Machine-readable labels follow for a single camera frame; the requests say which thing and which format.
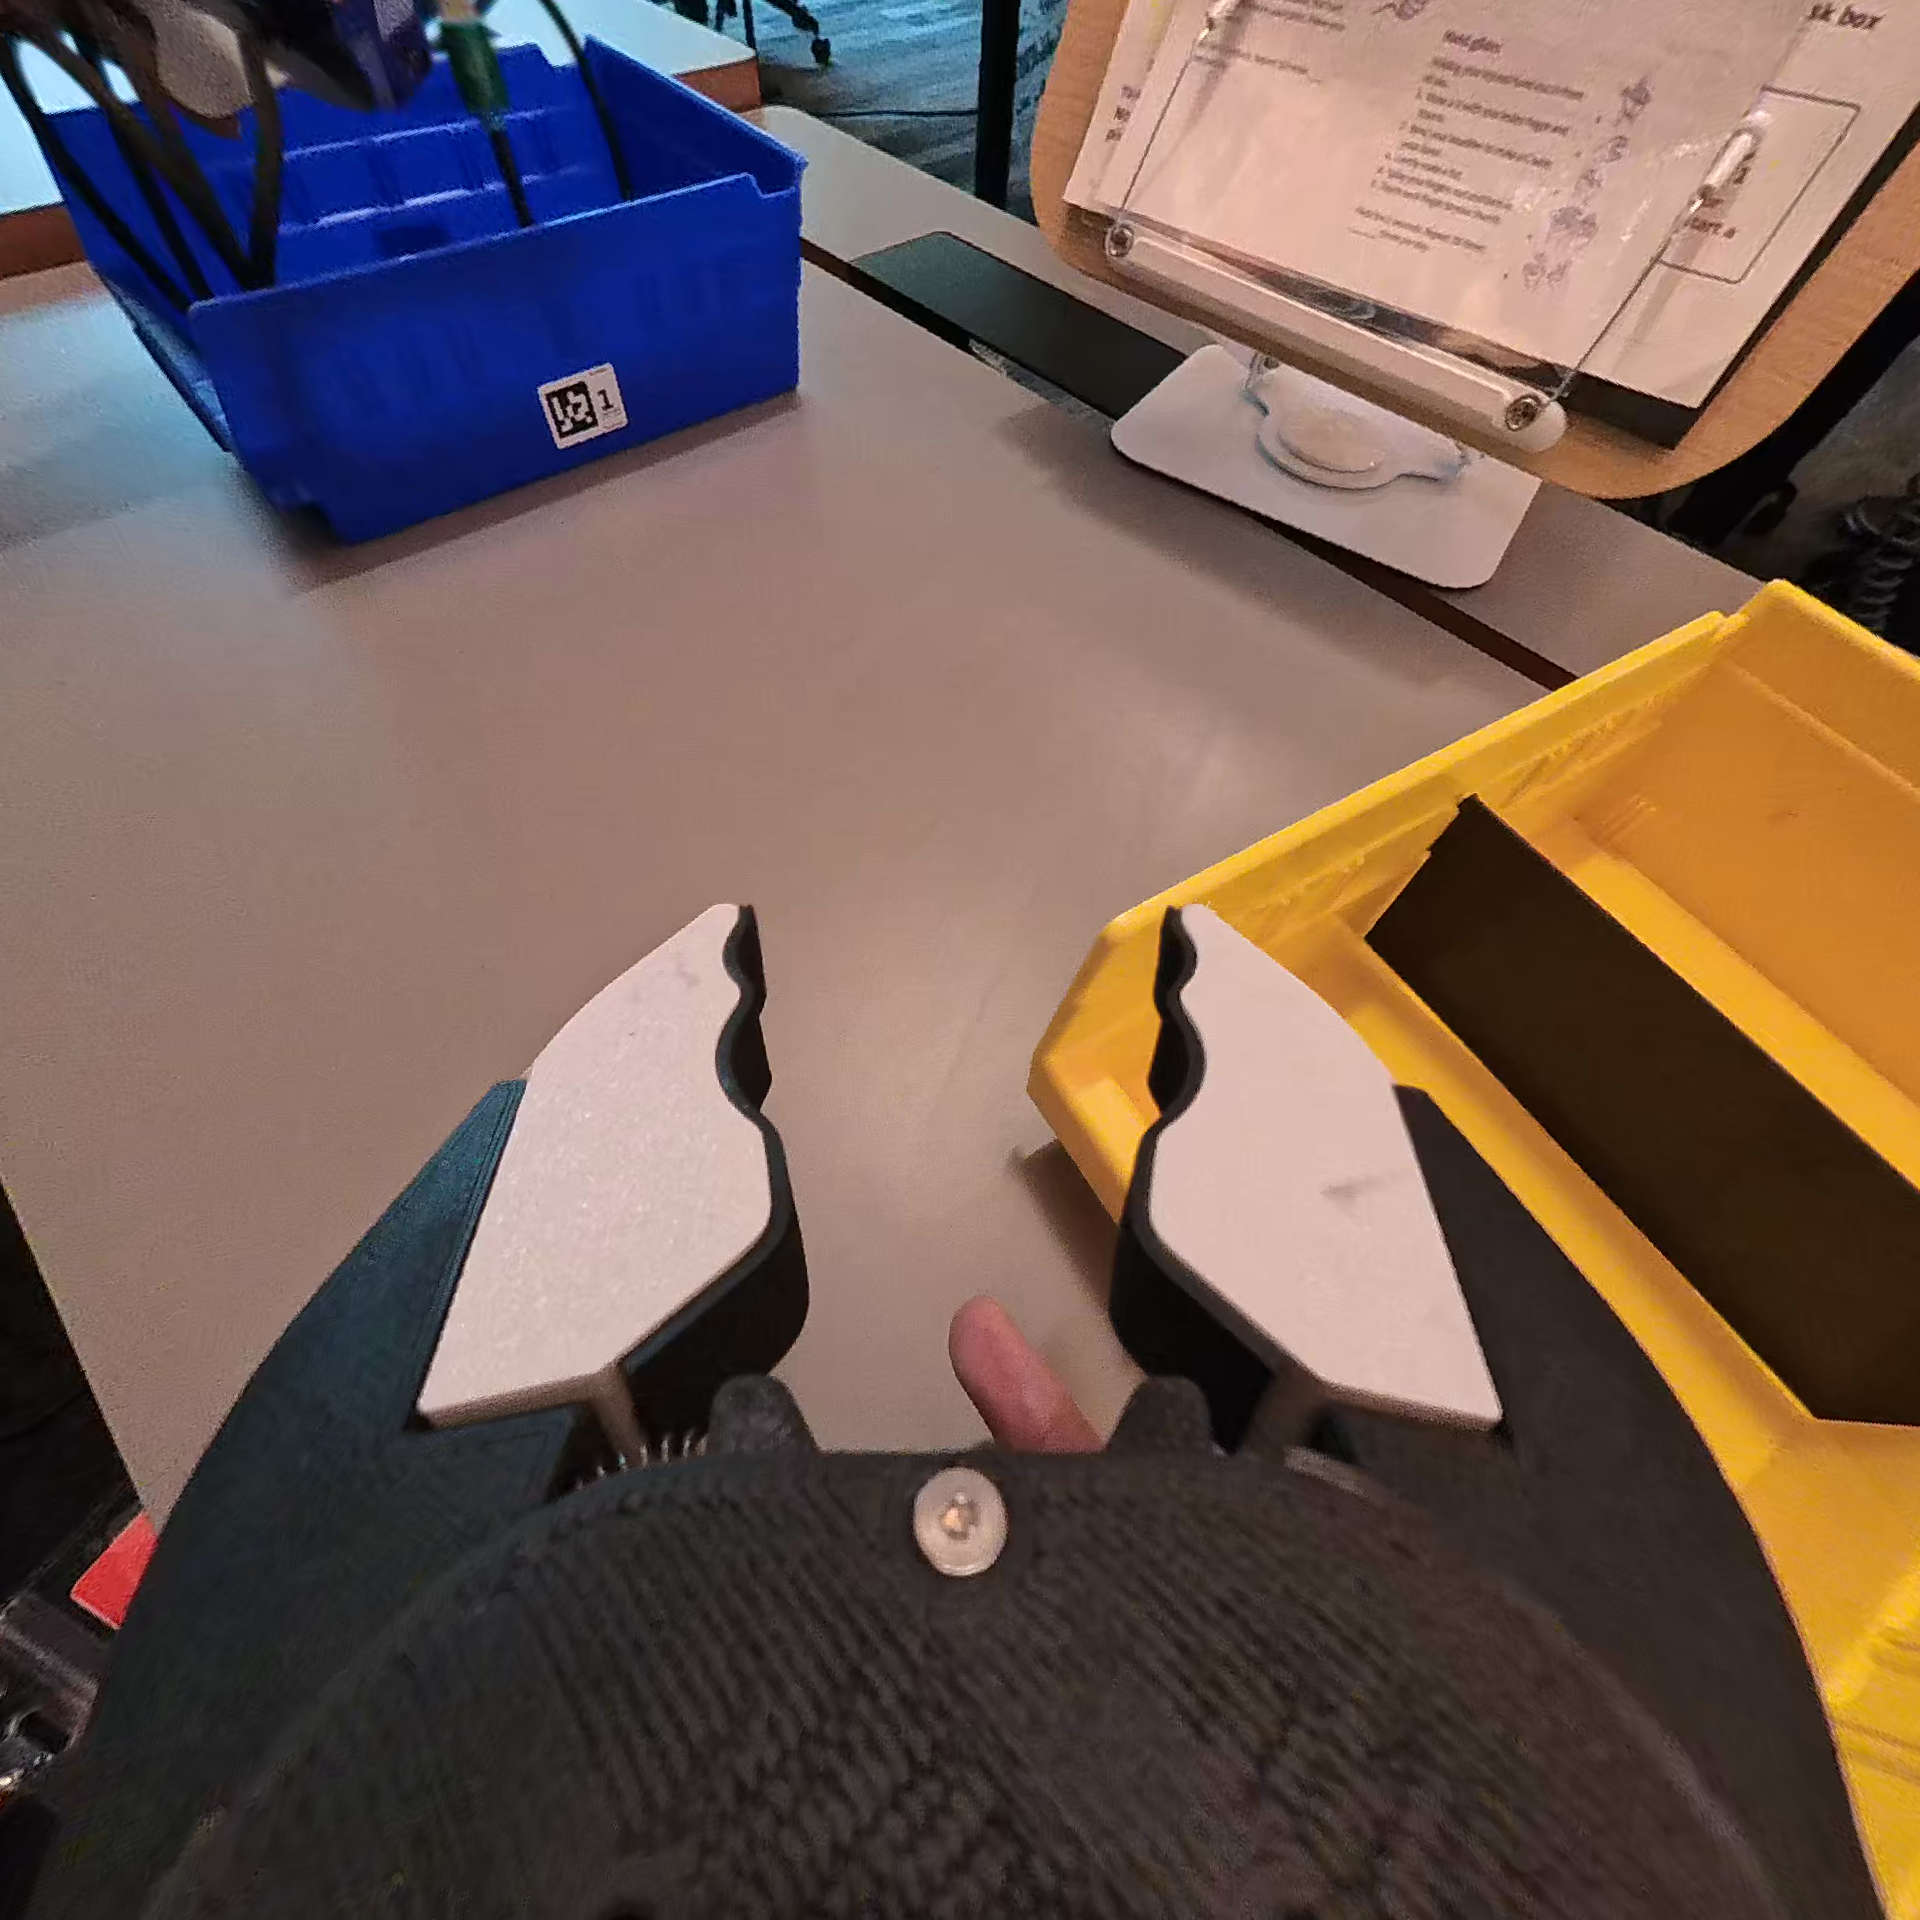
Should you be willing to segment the printed instruction sheet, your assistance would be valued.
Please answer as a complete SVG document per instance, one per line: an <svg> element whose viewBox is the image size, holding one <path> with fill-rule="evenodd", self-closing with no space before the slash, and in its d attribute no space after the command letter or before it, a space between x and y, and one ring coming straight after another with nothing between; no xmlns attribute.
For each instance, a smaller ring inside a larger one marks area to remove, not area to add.
<svg viewBox="0 0 1920 1920"><path fill-rule="evenodd" d="M1917 4L1130 4L1063 204L1694 417L1917 142Z"/></svg>

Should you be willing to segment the black flat plate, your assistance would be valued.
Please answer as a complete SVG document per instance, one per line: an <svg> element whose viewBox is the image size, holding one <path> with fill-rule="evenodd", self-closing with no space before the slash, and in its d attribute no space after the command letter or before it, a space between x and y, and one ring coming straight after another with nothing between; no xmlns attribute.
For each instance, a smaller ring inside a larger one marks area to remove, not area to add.
<svg viewBox="0 0 1920 1920"><path fill-rule="evenodd" d="M855 257L848 275L903 321L1097 421L1131 411L1189 357L950 230Z"/></svg>

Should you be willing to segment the blue plastic bin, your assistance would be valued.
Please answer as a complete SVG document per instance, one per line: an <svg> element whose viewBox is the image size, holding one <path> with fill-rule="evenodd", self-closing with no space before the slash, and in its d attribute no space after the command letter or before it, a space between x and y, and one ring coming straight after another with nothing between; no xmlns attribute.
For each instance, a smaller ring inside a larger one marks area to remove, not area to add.
<svg viewBox="0 0 1920 1920"><path fill-rule="evenodd" d="M63 184L87 262L213 441L281 512L397 534L801 382L805 157L721 102L586 41L633 185L576 64L499 52L522 227L445 62L399 112L286 90L277 276L242 289L184 210L211 297L173 269L98 106L51 112L138 254Z"/></svg>

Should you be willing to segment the yellow plastic bin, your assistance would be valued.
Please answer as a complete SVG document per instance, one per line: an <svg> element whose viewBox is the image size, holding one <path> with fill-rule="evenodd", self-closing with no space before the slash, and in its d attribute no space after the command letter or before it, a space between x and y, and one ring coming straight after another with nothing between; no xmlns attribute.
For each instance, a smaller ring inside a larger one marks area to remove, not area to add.
<svg viewBox="0 0 1920 1920"><path fill-rule="evenodd" d="M1811 1414L1367 945L1466 797L1917 1182L1917 661L1782 582L1130 908L1029 1094L1121 1225L1163 914L1333 1005L1401 1089L1504 1417L1312 1435L1613 1667L1787 1916L1917 1916L1917 1427Z"/></svg>

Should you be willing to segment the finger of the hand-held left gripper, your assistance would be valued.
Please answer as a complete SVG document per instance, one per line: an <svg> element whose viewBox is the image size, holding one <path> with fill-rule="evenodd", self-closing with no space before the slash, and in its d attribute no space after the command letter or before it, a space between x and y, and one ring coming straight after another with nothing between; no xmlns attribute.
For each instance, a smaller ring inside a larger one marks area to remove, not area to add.
<svg viewBox="0 0 1920 1920"><path fill-rule="evenodd" d="M145 2L160 91L192 122L237 122L253 108L249 49L199 2Z"/></svg>

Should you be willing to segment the red clear plastic package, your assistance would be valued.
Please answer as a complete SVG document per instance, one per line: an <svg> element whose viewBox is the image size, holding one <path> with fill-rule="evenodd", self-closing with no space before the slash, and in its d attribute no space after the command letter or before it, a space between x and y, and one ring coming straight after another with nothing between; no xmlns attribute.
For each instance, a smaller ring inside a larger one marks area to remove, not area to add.
<svg viewBox="0 0 1920 1920"><path fill-rule="evenodd" d="M112 1641L158 1542L135 1505L106 1505L2 1606L2 1808L26 1802L90 1729Z"/></svg>

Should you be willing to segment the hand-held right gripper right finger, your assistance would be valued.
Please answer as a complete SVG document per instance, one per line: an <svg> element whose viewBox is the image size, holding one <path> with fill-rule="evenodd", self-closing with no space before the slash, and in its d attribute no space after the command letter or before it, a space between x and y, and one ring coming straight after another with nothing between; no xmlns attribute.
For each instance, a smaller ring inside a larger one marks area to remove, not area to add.
<svg viewBox="0 0 1920 1920"><path fill-rule="evenodd" d="M1237 1451L1274 1390L1312 1425L1377 1412L1463 1434L1504 1406L1401 1085L1297 974L1176 905L1153 984L1147 1122L1121 1210L1112 1323Z"/></svg>

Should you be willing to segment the black bin divider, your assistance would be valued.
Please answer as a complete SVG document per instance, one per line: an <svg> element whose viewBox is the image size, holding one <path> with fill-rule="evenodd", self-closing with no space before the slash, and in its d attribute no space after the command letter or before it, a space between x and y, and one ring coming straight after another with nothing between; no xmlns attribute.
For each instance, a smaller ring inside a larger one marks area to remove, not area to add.
<svg viewBox="0 0 1920 1920"><path fill-rule="evenodd" d="M1918 1421L1918 1190L1466 797L1367 945L1818 1419Z"/></svg>

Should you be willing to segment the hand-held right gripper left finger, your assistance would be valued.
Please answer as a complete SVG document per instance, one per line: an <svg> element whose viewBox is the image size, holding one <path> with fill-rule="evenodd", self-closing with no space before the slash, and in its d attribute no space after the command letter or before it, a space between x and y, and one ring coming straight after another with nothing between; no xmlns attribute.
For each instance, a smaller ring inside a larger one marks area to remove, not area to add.
<svg viewBox="0 0 1920 1920"><path fill-rule="evenodd" d="M766 1116L753 908L717 904L565 1022L520 1081L416 1412L578 1409L702 1434L798 1341L810 1281Z"/></svg>

